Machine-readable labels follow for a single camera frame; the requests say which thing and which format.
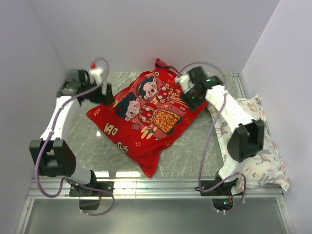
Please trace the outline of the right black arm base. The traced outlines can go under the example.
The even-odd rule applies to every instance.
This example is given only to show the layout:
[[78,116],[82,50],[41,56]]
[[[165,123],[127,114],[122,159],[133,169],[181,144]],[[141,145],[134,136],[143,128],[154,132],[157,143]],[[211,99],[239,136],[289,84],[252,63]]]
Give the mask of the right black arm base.
[[[223,212],[226,214],[233,211],[239,204],[241,204],[245,198],[246,188],[243,187],[242,192],[232,192],[231,189],[236,185],[238,179],[231,182],[224,182],[218,187],[211,190],[211,188],[217,184],[217,180],[202,180],[200,182],[200,187],[195,187],[197,192],[200,192],[201,196],[211,196],[213,208],[217,213]],[[234,206],[234,196],[241,195],[241,199],[238,204]]]

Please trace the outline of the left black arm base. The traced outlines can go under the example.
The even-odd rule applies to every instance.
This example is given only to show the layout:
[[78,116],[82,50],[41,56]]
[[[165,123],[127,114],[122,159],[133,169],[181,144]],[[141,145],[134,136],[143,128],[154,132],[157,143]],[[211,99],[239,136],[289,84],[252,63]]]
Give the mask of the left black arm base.
[[[79,198],[79,209],[81,213],[88,216],[100,216],[107,214],[112,210],[115,204],[115,197],[113,195],[114,183],[111,181],[106,182],[91,182],[87,185],[81,185],[76,181],[71,179],[66,179],[66,181],[71,185],[69,196]],[[111,197],[112,204],[107,210],[100,213],[92,213],[100,207],[101,199],[103,197]]]

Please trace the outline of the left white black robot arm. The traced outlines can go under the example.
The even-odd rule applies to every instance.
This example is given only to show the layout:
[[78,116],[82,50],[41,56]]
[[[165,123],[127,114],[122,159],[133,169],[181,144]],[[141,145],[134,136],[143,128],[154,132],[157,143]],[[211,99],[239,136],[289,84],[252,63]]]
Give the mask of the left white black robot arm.
[[57,177],[81,184],[87,196],[98,191],[98,183],[91,170],[77,163],[76,156],[67,144],[71,122],[83,101],[110,105],[114,102],[112,86],[107,83],[109,70],[101,67],[70,70],[63,85],[57,91],[55,109],[48,126],[37,140],[32,140],[29,150],[35,164],[35,180],[42,189],[40,176]]

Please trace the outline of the red pillowcase grey print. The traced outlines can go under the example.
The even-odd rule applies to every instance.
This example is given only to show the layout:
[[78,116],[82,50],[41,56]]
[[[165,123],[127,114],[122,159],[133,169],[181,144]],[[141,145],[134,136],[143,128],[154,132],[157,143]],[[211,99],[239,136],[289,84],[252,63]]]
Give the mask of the red pillowcase grey print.
[[141,73],[114,97],[113,104],[99,105],[87,117],[148,178],[158,166],[159,155],[171,146],[207,106],[191,111],[175,83],[177,69],[157,58],[153,71]]

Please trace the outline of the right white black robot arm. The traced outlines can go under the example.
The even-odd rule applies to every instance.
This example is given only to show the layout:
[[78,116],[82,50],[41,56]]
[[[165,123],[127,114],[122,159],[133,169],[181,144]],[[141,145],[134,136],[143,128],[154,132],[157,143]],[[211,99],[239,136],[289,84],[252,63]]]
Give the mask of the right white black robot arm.
[[216,117],[223,117],[230,128],[232,135],[226,146],[229,156],[217,172],[213,186],[217,193],[225,195],[236,184],[247,160],[263,149],[264,122],[244,111],[227,91],[225,82],[217,76],[207,76],[200,66],[178,75],[175,82],[180,85],[181,98],[190,110],[207,101],[216,108]]

